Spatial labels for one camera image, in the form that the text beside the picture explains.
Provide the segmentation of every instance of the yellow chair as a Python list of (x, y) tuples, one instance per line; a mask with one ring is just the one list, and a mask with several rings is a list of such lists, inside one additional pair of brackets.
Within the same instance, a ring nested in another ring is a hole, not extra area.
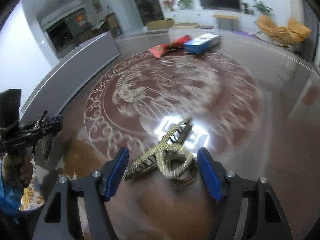
[(289, 47), (301, 42), (311, 33), (308, 27), (297, 22), (292, 17), (290, 17), (287, 27), (279, 27), (267, 15), (260, 16), (256, 24), (261, 32), (266, 34), (272, 41), (280, 43), (282, 47)]

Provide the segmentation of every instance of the red snack bag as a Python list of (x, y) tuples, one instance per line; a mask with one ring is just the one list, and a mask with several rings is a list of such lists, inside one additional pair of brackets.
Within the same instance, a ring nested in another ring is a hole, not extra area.
[(185, 35), (181, 38), (178, 38), (176, 40), (174, 40), (171, 44), (173, 47), (175, 48), (181, 48), (183, 46), (183, 43), (186, 43), (188, 41), (191, 41), (191, 37), (189, 35)]
[(187, 41), (191, 40), (192, 39), (189, 35), (185, 35), (181, 38), (174, 40), (170, 44), (160, 44), (148, 50), (155, 58), (161, 58), (167, 50), (181, 48), (183, 46), (183, 43), (186, 43)]
[(161, 58), (167, 51), (167, 44), (160, 44), (148, 50), (155, 58)]

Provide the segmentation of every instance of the person's hand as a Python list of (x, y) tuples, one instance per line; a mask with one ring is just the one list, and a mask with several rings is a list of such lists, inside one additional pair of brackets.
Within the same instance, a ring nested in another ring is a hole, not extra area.
[(26, 188), (32, 179), (33, 165), (26, 149), (20, 149), (14, 154), (6, 153), (2, 159), (3, 181), (13, 187), (21, 185)]

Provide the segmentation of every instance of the floral cushion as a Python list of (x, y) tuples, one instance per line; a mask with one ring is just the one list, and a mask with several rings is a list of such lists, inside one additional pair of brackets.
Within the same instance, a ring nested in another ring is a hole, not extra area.
[(36, 168), (33, 165), (32, 180), (29, 187), (23, 189), (20, 210), (34, 210), (44, 204), (44, 199), (40, 191), (40, 184), (36, 175)]

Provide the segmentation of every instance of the round glass tabletop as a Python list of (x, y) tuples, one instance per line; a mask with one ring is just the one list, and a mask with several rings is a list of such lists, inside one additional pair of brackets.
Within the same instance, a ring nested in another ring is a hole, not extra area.
[[(294, 238), (303, 239), (320, 215), (318, 74), (290, 50), (233, 33), (223, 33), (220, 45), (203, 55), (176, 51), (155, 59), (147, 51), (203, 33), (170, 30), (119, 39), (122, 55), (61, 113), (64, 128), (51, 155), (63, 153), (64, 172), (84, 177), (122, 146), (133, 162), (171, 125), (192, 116), (185, 146), (195, 154), (206, 147), (242, 178), (266, 177)], [(235, 239), (242, 235), (246, 205), (243, 200)], [(119, 239), (206, 239), (221, 212), (199, 172), (181, 186), (157, 170), (122, 181), (106, 207)]]

